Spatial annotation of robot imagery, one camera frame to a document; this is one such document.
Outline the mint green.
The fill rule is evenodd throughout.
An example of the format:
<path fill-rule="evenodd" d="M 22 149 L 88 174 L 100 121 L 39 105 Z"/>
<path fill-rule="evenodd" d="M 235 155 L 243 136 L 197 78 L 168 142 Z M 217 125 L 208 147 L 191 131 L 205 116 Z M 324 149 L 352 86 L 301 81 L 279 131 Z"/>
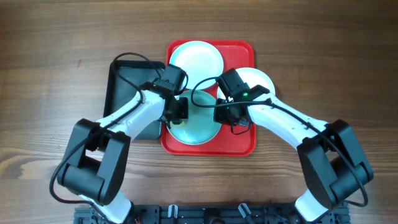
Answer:
<path fill-rule="evenodd" d="M 191 101 L 192 92 L 185 91 L 180 97 L 188 100 L 188 118 L 180 124 L 171 124 L 169 133 L 179 142 L 188 145 L 204 144 L 213 139 L 221 129 L 221 123 L 214 121 L 214 108 L 195 106 Z"/>

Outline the white plate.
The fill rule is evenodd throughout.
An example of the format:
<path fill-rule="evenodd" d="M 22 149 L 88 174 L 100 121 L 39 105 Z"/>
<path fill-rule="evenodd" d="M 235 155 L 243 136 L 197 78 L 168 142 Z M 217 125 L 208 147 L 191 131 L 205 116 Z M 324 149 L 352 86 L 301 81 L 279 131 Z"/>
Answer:
<path fill-rule="evenodd" d="M 262 71 L 256 68 L 243 67 L 237 68 L 236 72 L 244 83 L 248 84 L 249 88 L 254 88 L 256 85 L 267 88 L 270 93 L 276 95 L 275 86 L 272 80 Z M 261 94 L 257 98 L 254 98 L 253 94 L 248 94 L 243 97 L 243 101 L 266 101 L 269 96 L 265 93 Z"/>

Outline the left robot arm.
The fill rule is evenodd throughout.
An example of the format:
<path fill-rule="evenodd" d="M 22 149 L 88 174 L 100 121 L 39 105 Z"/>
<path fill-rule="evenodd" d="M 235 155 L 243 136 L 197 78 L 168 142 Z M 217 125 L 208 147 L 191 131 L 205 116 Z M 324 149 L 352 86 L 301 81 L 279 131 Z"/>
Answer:
<path fill-rule="evenodd" d="M 130 143 L 153 121 L 187 118 L 187 99 L 176 99 L 186 82 L 185 71 L 168 65 L 160 77 L 133 85 L 135 96 L 117 111 L 79 120 L 50 183 L 80 196 L 108 223 L 136 223 L 134 204 L 121 190 Z"/>

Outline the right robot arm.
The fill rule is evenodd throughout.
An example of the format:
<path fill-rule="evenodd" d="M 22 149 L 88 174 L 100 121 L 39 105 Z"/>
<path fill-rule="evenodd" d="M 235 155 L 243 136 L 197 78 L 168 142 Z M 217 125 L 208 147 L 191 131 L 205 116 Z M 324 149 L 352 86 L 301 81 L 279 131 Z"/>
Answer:
<path fill-rule="evenodd" d="M 298 153 L 307 190 L 294 203 L 306 222 L 323 218 L 360 190 L 365 207 L 365 184 L 373 169 L 352 127 L 338 119 L 328 123 L 307 116 L 276 97 L 271 79 L 255 68 L 230 69 L 216 77 L 221 98 L 214 120 L 231 126 L 262 126 Z"/>

